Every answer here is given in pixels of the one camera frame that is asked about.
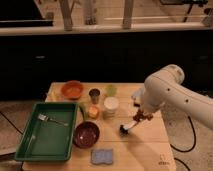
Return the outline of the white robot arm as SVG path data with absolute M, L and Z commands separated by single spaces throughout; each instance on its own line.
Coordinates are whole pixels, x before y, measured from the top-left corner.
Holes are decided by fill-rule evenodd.
M 184 78 L 183 70 L 174 64 L 149 75 L 142 94 L 144 114 L 153 114 L 168 102 L 213 130 L 213 99 L 183 87 Z

